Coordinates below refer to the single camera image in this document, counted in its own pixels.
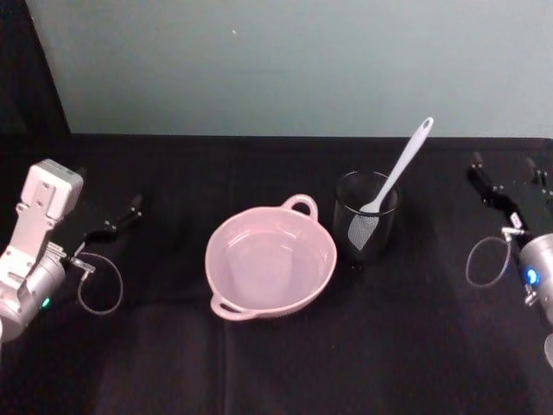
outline blue indicator light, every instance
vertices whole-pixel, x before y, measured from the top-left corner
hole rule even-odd
[[[528,270],[526,272],[526,280],[528,281],[528,284],[537,284],[538,279],[539,278],[537,277],[537,272],[535,272],[534,270]]]

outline bowl handle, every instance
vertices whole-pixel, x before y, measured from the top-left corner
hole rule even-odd
[[[217,316],[232,322],[242,322],[244,320],[251,320],[252,318],[257,317],[257,314],[251,310],[226,304],[226,301],[219,296],[211,297],[211,310],[213,310]]]
[[[319,209],[317,208],[317,204],[311,196],[293,195],[285,203],[283,203],[283,208],[291,210],[298,203],[303,203],[304,205],[307,205],[309,208],[309,217],[314,221],[317,221],[317,218],[319,217]]]

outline pink bowl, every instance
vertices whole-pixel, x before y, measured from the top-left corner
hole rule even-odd
[[[303,203],[309,216],[292,207]],[[211,308],[226,320],[277,317],[311,303],[336,266],[336,246],[307,195],[255,207],[223,223],[206,251]]]

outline black table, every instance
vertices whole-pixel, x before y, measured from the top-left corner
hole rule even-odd
[[[3,346],[0,413],[548,414],[551,328],[523,304],[513,269],[492,290],[464,279],[467,254],[503,226],[464,171],[480,150],[494,177],[543,139],[430,139],[405,172],[404,203],[377,265],[339,263],[321,297],[270,321],[224,322],[209,307],[211,232],[244,209],[315,198],[330,228],[333,187],[352,169],[387,172],[404,139],[75,136],[2,139],[0,242],[31,163],[87,167],[85,197],[107,209],[152,197],[143,223],[107,248],[121,308],[90,316],[74,281]]]

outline slotted spatula head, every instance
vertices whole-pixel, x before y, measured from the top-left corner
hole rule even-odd
[[[361,216],[358,214],[353,218],[347,230],[347,237],[352,242],[353,246],[361,251],[371,238],[377,225],[377,216]]]

